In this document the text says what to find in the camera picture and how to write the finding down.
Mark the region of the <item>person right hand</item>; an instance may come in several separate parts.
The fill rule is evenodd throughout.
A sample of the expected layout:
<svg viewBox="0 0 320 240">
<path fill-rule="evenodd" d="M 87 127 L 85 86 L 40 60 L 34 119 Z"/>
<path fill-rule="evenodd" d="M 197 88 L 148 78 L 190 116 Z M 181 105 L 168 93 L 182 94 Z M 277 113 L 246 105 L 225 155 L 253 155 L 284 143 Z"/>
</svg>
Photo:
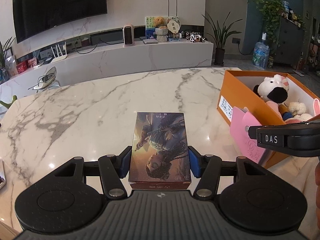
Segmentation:
<svg viewBox="0 0 320 240">
<path fill-rule="evenodd" d="M 317 185 L 316 206 L 320 208 L 320 163 L 318 163 L 315 168 L 315 183 Z"/>
</svg>

